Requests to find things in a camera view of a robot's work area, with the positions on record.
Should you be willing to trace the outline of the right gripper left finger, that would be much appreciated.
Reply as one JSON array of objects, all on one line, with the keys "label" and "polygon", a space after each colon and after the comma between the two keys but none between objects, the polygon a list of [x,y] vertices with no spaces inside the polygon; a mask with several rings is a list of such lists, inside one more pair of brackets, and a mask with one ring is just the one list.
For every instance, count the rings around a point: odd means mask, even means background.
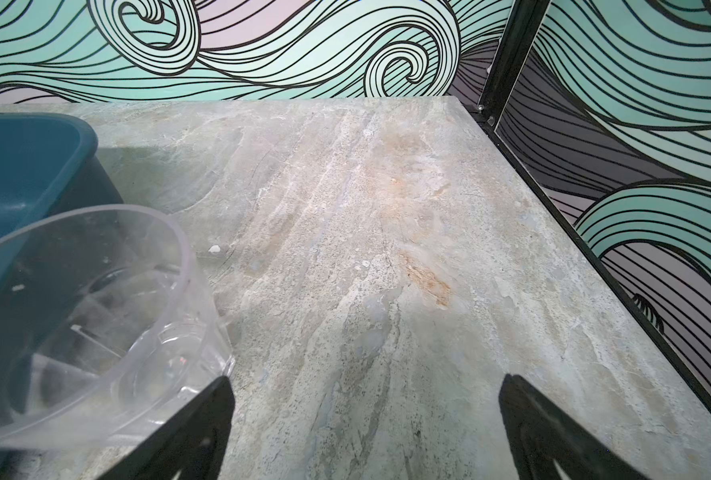
[{"label": "right gripper left finger", "polygon": [[101,478],[218,478],[235,408],[231,382],[221,376]]}]

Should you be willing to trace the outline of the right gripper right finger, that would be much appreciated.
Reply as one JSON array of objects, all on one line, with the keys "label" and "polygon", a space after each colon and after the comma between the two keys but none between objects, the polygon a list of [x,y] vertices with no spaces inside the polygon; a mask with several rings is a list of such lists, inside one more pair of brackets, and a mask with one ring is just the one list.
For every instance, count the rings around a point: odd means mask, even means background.
[{"label": "right gripper right finger", "polygon": [[507,374],[499,408],[521,479],[643,479],[529,381]]}]

